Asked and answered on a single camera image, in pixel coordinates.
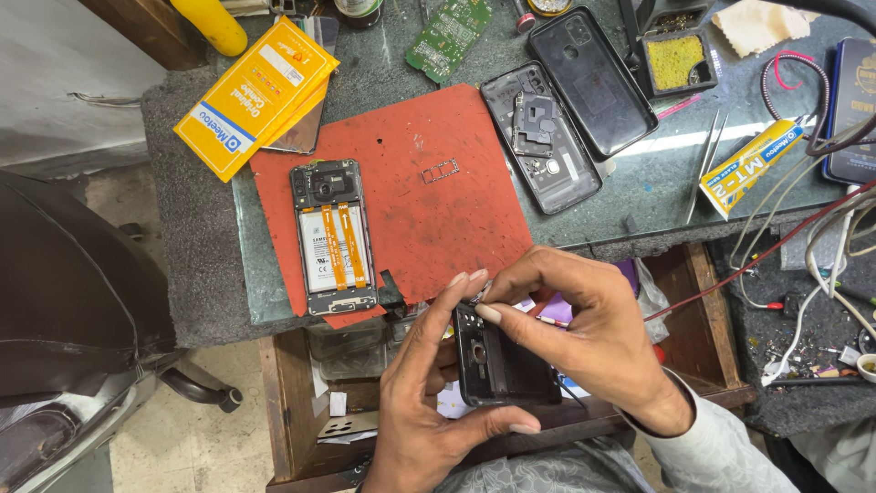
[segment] soldering sponge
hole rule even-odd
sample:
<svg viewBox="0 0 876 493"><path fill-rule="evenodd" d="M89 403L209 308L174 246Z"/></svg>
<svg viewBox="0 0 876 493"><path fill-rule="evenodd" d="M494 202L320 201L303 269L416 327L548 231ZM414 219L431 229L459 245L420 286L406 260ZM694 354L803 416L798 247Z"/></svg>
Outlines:
<svg viewBox="0 0 876 493"><path fill-rule="evenodd" d="M647 47L657 90L688 85L690 70L703 60L703 43L698 36L655 41Z"/></svg>

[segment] glue tube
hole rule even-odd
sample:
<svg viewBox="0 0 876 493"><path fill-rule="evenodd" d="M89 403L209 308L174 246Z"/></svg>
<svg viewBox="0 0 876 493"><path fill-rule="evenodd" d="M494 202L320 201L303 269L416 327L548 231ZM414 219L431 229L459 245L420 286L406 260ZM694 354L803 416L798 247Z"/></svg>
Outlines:
<svg viewBox="0 0 876 493"><path fill-rule="evenodd" d="M706 173L700 189L727 220L730 209L802 136L803 129L792 120L773 123L730 159Z"/></svg>

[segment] yellow package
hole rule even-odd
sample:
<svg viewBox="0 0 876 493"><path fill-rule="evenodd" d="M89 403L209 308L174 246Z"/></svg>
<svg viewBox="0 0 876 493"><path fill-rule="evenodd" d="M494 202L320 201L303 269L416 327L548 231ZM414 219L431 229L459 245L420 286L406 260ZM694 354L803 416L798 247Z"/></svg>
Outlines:
<svg viewBox="0 0 876 493"><path fill-rule="evenodd" d="M739 199L802 136L803 129L791 120L773 123L729 160L706 173L700 189L726 220Z"/></svg>
<svg viewBox="0 0 876 493"><path fill-rule="evenodd" d="M316 106L337 65L282 17L173 131L227 182L281 126L295 125Z"/></svg>

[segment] person's left hand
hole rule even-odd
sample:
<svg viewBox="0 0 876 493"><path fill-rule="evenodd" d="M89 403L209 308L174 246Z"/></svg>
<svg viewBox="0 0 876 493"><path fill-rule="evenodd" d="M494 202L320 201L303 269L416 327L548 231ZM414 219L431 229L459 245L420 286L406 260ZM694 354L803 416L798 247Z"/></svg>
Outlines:
<svg viewBox="0 0 876 493"><path fill-rule="evenodd" d="M381 376L378 443L363 493L431 491L474 446L509 431L541 429L535 416L517 406L479 408L456 421L435 410L445 380L458 378L452 370L456 350L442 344L450 312L486 281L485 269L454 277L413 323Z"/></svg>

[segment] floor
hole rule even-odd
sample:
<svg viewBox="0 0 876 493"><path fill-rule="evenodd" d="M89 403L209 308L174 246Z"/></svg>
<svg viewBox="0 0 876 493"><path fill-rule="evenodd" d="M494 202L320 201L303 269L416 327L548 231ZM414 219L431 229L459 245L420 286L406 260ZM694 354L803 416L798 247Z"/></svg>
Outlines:
<svg viewBox="0 0 876 493"><path fill-rule="evenodd" d="M166 269L148 163L55 182L113 225L140 223L145 233L141 245ZM239 388L244 403L225 414L215 406L183 399L161 384L125 423L108 453L99 449L78 472L56 483L52 493L264 491L273 469L257 341L193 351L180 369L205 384L218 379ZM663 486L660 466L643 439L636 439L633 452L654 490L671 491ZM110 470L111 483L102 481Z"/></svg>

